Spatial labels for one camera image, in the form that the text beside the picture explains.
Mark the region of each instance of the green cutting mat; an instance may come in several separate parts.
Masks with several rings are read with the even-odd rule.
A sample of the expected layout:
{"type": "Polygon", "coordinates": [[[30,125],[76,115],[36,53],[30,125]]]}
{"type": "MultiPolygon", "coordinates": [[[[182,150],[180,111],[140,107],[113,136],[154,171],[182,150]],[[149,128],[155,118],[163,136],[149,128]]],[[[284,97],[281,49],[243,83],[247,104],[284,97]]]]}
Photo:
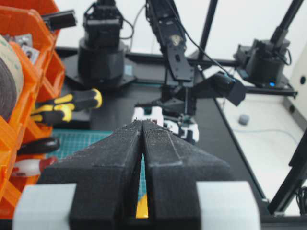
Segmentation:
{"type": "MultiPolygon", "coordinates": [[[[60,149],[48,154],[55,156],[59,160],[72,155],[74,152],[84,149],[85,147],[110,136],[112,132],[104,131],[86,131],[86,130],[65,130],[54,129],[52,136],[60,139],[60,149]]],[[[141,176],[139,187],[139,200],[146,194],[145,166],[144,158],[141,161],[141,176]]]]}

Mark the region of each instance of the white tape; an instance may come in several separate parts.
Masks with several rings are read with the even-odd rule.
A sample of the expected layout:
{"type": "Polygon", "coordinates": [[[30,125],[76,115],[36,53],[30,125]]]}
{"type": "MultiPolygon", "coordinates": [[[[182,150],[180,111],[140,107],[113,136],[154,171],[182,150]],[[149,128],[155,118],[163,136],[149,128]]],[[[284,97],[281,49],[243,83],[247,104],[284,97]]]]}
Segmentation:
{"type": "Polygon", "coordinates": [[[260,215],[247,182],[197,182],[202,230],[260,230],[260,215]]]}
{"type": "Polygon", "coordinates": [[[76,184],[25,187],[13,217],[13,230],[70,230],[76,184]]]}
{"type": "Polygon", "coordinates": [[[20,60],[11,45],[0,35],[0,58],[8,67],[16,85],[17,100],[24,87],[24,74],[20,60]]]}

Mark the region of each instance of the black handle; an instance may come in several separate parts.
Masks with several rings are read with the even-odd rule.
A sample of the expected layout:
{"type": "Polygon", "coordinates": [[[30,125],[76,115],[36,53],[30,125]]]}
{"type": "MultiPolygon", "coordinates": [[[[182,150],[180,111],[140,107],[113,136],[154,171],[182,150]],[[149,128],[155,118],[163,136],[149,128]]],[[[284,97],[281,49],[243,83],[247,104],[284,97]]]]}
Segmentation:
{"type": "Polygon", "coordinates": [[[23,144],[18,150],[18,155],[42,154],[58,150],[60,147],[58,138],[42,138],[23,144]]]}

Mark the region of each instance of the screwdriver handle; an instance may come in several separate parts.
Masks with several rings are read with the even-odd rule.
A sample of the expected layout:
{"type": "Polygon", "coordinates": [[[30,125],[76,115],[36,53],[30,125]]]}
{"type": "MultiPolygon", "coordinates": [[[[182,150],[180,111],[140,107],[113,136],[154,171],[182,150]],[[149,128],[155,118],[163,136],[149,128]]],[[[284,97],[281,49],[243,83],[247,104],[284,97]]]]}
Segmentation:
{"type": "Polygon", "coordinates": [[[69,106],[72,111],[80,111],[83,109],[99,108],[102,105],[102,101],[103,99],[100,91],[91,89],[87,91],[72,91],[65,96],[37,103],[36,106],[64,104],[69,106]]]}
{"type": "Polygon", "coordinates": [[[48,126],[54,126],[71,121],[72,112],[69,106],[60,104],[56,106],[44,105],[31,113],[31,118],[35,122],[44,123],[48,126]]]}
{"type": "Polygon", "coordinates": [[[58,138],[41,138],[24,143],[18,150],[18,155],[50,153],[59,149],[58,138]]]}

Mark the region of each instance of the screwdriver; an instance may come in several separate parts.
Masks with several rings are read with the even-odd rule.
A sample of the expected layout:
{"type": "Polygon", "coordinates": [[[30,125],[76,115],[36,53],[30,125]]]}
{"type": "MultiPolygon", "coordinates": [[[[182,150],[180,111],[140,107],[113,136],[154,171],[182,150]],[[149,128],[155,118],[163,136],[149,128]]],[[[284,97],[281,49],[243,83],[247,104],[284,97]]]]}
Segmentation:
{"type": "Polygon", "coordinates": [[[24,143],[18,150],[18,155],[50,153],[60,147],[58,138],[41,138],[24,143]]]}
{"type": "Polygon", "coordinates": [[[14,168],[11,176],[29,177],[40,175],[43,170],[57,162],[56,157],[50,157],[47,159],[26,159],[14,164],[14,168]]]}
{"type": "Polygon", "coordinates": [[[71,93],[48,100],[45,102],[36,103],[39,108],[44,105],[67,105],[72,111],[80,111],[83,109],[100,108],[102,105],[102,95],[99,90],[91,89],[87,91],[72,91],[71,93]]]}
{"type": "Polygon", "coordinates": [[[56,106],[46,104],[32,111],[31,118],[35,122],[44,123],[48,126],[54,126],[60,123],[70,122],[72,112],[69,106],[65,104],[59,104],[56,106]]]}

